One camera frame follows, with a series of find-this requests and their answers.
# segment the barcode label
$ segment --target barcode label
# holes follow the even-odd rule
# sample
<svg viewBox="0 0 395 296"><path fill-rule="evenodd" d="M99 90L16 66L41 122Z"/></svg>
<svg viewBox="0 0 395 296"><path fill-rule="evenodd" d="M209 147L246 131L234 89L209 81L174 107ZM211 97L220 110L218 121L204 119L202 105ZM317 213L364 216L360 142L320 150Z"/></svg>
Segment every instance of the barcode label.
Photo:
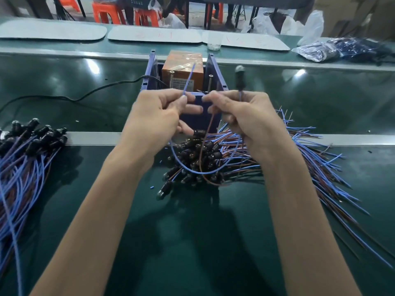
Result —
<svg viewBox="0 0 395 296"><path fill-rule="evenodd" d="M186 84L186 79L181 78L173 78L173 88L184 90ZM194 90L194 81L192 79L189 80L188 86L186 87L186 91Z"/></svg>

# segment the long metal bolt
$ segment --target long metal bolt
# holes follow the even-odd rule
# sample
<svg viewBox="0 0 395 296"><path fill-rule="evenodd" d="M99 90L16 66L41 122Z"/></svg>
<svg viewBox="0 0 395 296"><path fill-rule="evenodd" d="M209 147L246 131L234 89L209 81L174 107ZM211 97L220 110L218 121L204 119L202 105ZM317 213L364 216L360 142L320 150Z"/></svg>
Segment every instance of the long metal bolt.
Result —
<svg viewBox="0 0 395 296"><path fill-rule="evenodd" d="M209 74L209 87L207 88L207 92L211 91L211 82L213 81L214 76Z"/></svg>
<svg viewBox="0 0 395 296"><path fill-rule="evenodd" d="M169 83L170 88L173 88L173 77L174 77L174 71L170 71L170 83Z"/></svg>

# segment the green work table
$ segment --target green work table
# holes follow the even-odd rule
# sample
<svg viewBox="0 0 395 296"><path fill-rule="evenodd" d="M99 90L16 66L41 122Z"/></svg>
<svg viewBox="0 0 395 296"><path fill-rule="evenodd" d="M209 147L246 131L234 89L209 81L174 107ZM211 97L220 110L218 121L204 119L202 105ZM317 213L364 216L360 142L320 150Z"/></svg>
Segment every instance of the green work table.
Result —
<svg viewBox="0 0 395 296"><path fill-rule="evenodd" d="M282 39L297 41L295 37ZM111 43L106 38L82 44L0 40L0 106L33 94L76 99L99 86L136 79L144 74L151 49L162 55L160 60L170 49L207 56L204 45L154 48L151 44ZM359 134L365 141L371 135L395 134L393 66L318 65L291 52L232 48L222 48L215 56L230 89L234 88L235 66L244 64L247 89L268 92L276 108L293 112L294 126L315 126L315 133L338 138ZM78 104L21 100L0 112L0 127L7 129L15 119L25 123L37 117L44 124L75 132L120 132L139 89L140 83L113 86ZM53 162L19 243L26 294L113 148L113 143L105 143L67 146ZM332 152L346 156L338 161L341 176L371 216L344 207L395 253L395 144L372 140L369 146L351 145L335 146ZM163 149L156 156L153 168L138 186L106 295L285 295L262 178L220 188L177 187L171 197L157 201L169 151ZM363 294L395 294L393 270L363 250L330 214L328 218L359 257L357 260L338 240ZM17 295L14 261L0 280L0 295Z"/></svg>

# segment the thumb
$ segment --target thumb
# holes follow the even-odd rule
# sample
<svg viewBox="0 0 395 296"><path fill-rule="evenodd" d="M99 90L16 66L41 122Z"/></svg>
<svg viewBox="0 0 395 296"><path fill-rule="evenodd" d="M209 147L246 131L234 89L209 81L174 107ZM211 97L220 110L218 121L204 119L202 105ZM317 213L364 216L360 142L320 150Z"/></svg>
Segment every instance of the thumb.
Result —
<svg viewBox="0 0 395 296"><path fill-rule="evenodd" d="M174 110L177 112L178 115L180 115L184 111L187 103L188 98L186 97L186 95L183 95L175 101L171 102L167 106L167 110Z"/></svg>
<svg viewBox="0 0 395 296"><path fill-rule="evenodd" d="M230 98L219 94L216 91L211 92L204 96L204 101L211 101L216 107L218 107L222 112L234 113L239 102L231 100Z"/></svg>

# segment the red stool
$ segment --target red stool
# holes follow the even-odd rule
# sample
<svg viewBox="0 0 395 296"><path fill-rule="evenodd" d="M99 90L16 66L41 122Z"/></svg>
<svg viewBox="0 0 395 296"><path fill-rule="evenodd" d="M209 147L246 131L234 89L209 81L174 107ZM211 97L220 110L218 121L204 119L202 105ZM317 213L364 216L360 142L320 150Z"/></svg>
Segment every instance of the red stool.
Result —
<svg viewBox="0 0 395 296"><path fill-rule="evenodd" d="M93 17L95 18L96 23L101 22L104 24L108 24L108 15L110 15L113 24L124 24L126 25L125 18L123 16L122 10L116 6L115 4L105 4L105 3L92 3L93 9Z"/></svg>
<svg viewBox="0 0 395 296"><path fill-rule="evenodd" d="M220 24L222 24L222 22L224 21L224 4L223 3L219 4L218 21L220 22Z"/></svg>
<svg viewBox="0 0 395 296"><path fill-rule="evenodd" d="M81 12L75 0L59 0L62 6L71 6L76 12Z"/></svg>
<svg viewBox="0 0 395 296"><path fill-rule="evenodd" d="M151 20L152 27L159 27L158 20L162 18L162 15L155 10L146 9L135 9L134 10L134 24L136 26L148 26L148 18Z"/></svg>

